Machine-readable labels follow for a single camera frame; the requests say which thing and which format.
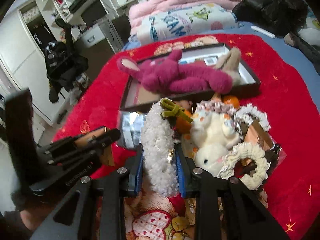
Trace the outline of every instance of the green velvet bow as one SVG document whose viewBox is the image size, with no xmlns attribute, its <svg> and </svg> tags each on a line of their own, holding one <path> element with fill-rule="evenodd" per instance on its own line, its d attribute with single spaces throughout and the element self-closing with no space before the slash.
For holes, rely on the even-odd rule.
<svg viewBox="0 0 320 240">
<path fill-rule="evenodd" d="M 187 122 L 192 122 L 193 119 L 190 118 L 189 116 L 187 116 L 184 113 L 184 108 L 180 107 L 178 105 L 176 105 L 174 102 L 172 102 L 171 100 L 167 99 L 167 98 L 162 98 L 160 105 L 163 109 L 165 109 L 166 111 L 163 111 L 161 113 L 161 116 L 163 118 L 166 117 L 181 117 L 182 119 L 186 120 Z"/>
</svg>

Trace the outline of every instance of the drawer handle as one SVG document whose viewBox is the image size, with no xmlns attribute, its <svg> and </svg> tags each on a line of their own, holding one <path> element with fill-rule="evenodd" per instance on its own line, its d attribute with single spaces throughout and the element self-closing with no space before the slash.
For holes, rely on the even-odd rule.
<svg viewBox="0 0 320 240">
<path fill-rule="evenodd" d="M 95 37 L 92 36 L 92 37 L 90 37 L 89 39 L 87 39 L 87 42 L 91 43 L 91 42 L 93 42 L 94 40 L 95 40 Z"/>
</svg>

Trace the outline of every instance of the red bedspread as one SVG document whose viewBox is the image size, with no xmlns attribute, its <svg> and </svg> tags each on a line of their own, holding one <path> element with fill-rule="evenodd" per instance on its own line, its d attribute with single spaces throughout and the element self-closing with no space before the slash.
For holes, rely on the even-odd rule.
<svg viewBox="0 0 320 240">
<path fill-rule="evenodd" d="M 202 35 L 179 38 L 191 42 Z M 320 116 L 308 89 L 298 72 L 286 64 L 260 37 L 255 35 L 215 35 L 219 42 L 238 47 L 242 58 L 262 81 L 261 94 L 249 100 L 268 114 L 271 136 L 281 144 L 287 154 L 265 184 L 269 211 L 292 240 L 300 239 L 320 211 L 320 179 L 317 174 L 320 151 L 316 145 L 320 138 Z M 99 126 L 116 127 L 118 109 L 127 82 L 127 74 L 115 64 L 119 56 L 134 60 L 154 54 L 156 48 L 167 42 L 118 53 L 106 63 L 80 102 L 74 107 L 67 122 L 55 140 L 74 136 L 81 131 Z M 116 167 L 134 152 L 113 146 Z M 92 177 L 108 174 L 116 167 L 102 167 Z"/>
</svg>

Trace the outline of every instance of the white scrunchie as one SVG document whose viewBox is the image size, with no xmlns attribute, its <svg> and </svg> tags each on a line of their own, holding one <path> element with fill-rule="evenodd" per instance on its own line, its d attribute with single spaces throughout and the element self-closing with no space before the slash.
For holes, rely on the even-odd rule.
<svg viewBox="0 0 320 240">
<path fill-rule="evenodd" d="M 237 119 L 240 119 L 248 125 L 251 125 L 253 122 L 252 116 L 259 120 L 259 124 L 264 131 L 267 132 L 270 130 L 271 126 L 269 124 L 267 114 L 259 111 L 256 106 L 247 104 L 246 106 L 241 106 L 236 112 Z"/>
<path fill-rule="evenodd" d="M 223 159 L 224 166 L 221 168 L 218 177 L 222 179 L 228 179 L 235 174 L 233 170 L 236 163 L 239 160 L 250 158 L 252 159 L 257 168 L 252 177 L 248 174 L 244 174 L 240 180 L 249 188 L 249 190 L 255 190 L 262 185 L 262 182 L 268 178 L 267 170 L 270 167 L 270 163 L 267 162 L 264 157 L 265 151 L 261 149 L 259 145 L 254 145 L 249 142 L 239 143 L 233 147 L 232 152 L 227 154 Z"/>
<path fill-rule="evenodd" d="M 161 117 L 163 111 L 160 101 L 154 104 L 141 129 L 143 170 L 150 189 L 162 197 L 170 197 L 178 194 L 178 176 L 176 164 L 168 161 L 174 140 L 169 122 Z"/>
</svg>

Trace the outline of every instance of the silver screw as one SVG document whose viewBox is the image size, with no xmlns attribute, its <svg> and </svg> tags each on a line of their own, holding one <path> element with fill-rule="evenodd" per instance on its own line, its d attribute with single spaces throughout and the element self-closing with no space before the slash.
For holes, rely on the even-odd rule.
<svg viewBox="0 0 320 240">
<path fill-rule="evenodd" d="M 84 176 L 84 177 L 81 178 L 81 182 L 82 183 L 87 183 L 89 181 L 90 181 L 90 177 L 88 177 L 88 176 Z"/>
<path fill-rule="evenodd" d="M 118 171 L 119 174 L 124 174 L 124 173 L 127 172 L 127 168 L 121 167 L 121 168 L 119 168 L 117 171 Z"/>
<path fill-rule="evenodd" d="M 195 174 L 201 174 L 202 171 L 203 171 L 203 170 L 202 170 L 201 168 L 198 168 L 198 167 L 193 169 L 193 172 L 194 172 Z"/>
<path fill-rule="evenodd" d="M 237 177 L 231 177 L 231 178 L 230 178 L 230 182 L 231 182 L 232 184 L 237 184 L 237 183 L 239 182 L 239 179 L 238 179 Z"/>
</svg>

